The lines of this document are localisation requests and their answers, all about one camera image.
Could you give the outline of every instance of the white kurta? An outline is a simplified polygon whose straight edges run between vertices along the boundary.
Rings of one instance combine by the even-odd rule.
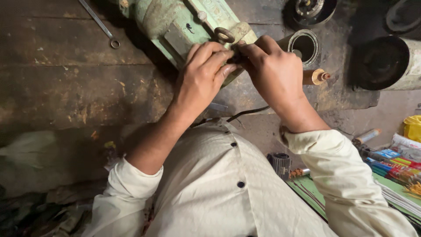
[[[371,169],[345,136],[328,130],[284,138],[311,170],[329,225],[275,174],[256,146],[218,121],[187,130],[165,161],[165,172],[146,175],[126,160],[117,164],[104,194],[95,197],[84,236],[140,236],[145,201],[161,178],[148,237],[417,236],[403,215],[388,208]]]

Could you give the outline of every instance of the wooden floor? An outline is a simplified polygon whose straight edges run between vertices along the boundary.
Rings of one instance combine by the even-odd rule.
[[[226,2],[257,36],[278,40],[293,33],[283,24],[283,0]],[[118,50],[109,47],[106,35],[77,0],[5,0],[0,9],[0,129],[155,122],[165,112],[177,71],[117,6],[106,0],[87,3],[120,40]],[[378,92],[353,92],[344,82],[347,17],[341,11],[313,30],[321,53],[305,69],[321,67],[332,75],[321,86],[304,88],[318,110],[368,108],[378,102]],[[214,102],[227,105],[229,113],[209,109],[201,118],[266,105],[247,73],[222,89]]]

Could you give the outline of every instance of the plastic bag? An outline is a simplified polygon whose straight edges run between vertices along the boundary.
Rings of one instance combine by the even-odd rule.
[[[421,143],[421,115],[414,115],[403,120],[405,125],[404,136]]]

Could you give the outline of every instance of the hand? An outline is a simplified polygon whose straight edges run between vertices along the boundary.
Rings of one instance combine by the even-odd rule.
[[[222,66],[233,55],[217,42],[193,45],[168,109],[191,124],[215,98],[225,78],[238,68],[235,64]]]
[[[303,92],[303,65],[294,53],[284,52],[271,37],[261,36],[254,44],[239,42],[248,56],[243,65],[263,99],[276,110],[306,100]]]
[[[328,130],[303,92],[303,65],[294,53],[284,52],[267,35],[254,44],[239,42],[248,56],[243,65],[262,98],[291,132]]]

